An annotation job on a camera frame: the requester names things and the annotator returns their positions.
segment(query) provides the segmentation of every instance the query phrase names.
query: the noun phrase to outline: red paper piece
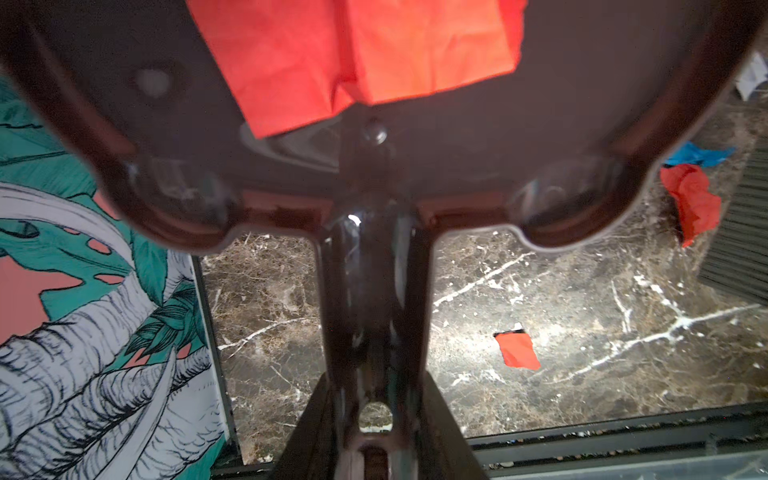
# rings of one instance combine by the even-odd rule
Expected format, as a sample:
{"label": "red paper piece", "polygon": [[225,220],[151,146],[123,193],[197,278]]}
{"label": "red paper piece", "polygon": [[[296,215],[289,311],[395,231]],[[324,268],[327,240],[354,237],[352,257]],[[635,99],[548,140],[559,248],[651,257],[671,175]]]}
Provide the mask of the red paper piece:
{"label": "red paper piece", "polygon": [[707,191],[710,180],[697,165],[662,168],[660,176],[677,205],[683,248],[689,247],[696,235],[712,230],[720,222],[720,197]]}
{"label": "red paper piece", "polygon": [[516,369],[538,370],[541,364],[533,351],[533,342],[527,333],[499,333],[498,346],[502,349],[504,364]]}
{"label": "red paper piece", "polygon": [[527,0],[187,0],[253,134],[514,71]]}

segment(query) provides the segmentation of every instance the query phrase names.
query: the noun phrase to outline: marble floor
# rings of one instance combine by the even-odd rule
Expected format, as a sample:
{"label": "marble floor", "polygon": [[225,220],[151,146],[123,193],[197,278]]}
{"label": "marble floor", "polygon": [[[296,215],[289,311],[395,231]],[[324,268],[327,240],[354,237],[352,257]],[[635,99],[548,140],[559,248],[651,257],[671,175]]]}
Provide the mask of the marble floor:
{"label": "marble floor", "polygon": [[[737,147],[707,169],[724,204],[759,136],[765,85],[747,103],[729,96],[694,138]],[[768,310],[699,284],[711,233],[685,250],[678,234],[657,181],[623,224],[567,253],[531,252],[501,228],[444,239],[428,370],[464,434],[768,399]],[[243,460],[269,461],[324,370],[312,250],[252,234],[203,265]],[[536,372],[502,361],[493,333],[516,322]]]}

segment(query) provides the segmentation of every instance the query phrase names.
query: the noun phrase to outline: chair hole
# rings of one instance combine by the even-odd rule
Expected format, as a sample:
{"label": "chair hole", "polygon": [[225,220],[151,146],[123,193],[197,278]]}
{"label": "chair hole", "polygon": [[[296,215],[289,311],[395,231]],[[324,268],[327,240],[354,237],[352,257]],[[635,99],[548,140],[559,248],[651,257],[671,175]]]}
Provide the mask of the chair hole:
{"label": "chair hole", "polygon": [[368,403],[360,410],[357,424],[363,433],[387,433],[392,430],[392,411],[384,403]]}

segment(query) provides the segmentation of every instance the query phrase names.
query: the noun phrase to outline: blue cloth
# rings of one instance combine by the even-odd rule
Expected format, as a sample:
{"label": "blue cloth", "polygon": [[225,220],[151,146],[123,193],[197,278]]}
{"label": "blue cloth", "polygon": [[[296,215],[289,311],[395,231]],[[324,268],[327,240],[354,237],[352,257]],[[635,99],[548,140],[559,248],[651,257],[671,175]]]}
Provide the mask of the blue cloth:
{"label": "blue cloth", "polygon": [[664,165],[673,167],[680,164],[692,164],[699,167],[714,167],[724,162],[734,151],[736,151],[735,147],[727,150],[704,150],[688,142],[664,162]]}

